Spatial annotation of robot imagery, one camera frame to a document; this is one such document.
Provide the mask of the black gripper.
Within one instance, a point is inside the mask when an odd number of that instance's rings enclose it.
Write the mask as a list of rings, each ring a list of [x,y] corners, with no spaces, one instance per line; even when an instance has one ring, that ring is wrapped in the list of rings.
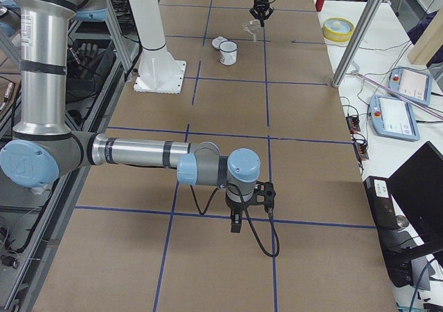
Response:
[[[245,201],[233,201],[230,198],[226,198],[226,205],[230,208],[230,231],[241,232],[242,229],[242,216],[245,209],[249,206],[250,202]]]
[[[253,7],[249,9],[254,19],[260,15],[260,26],[265,26],[265,21],[273,14],[274,9],[270,7],[268,1],[254,1]]]

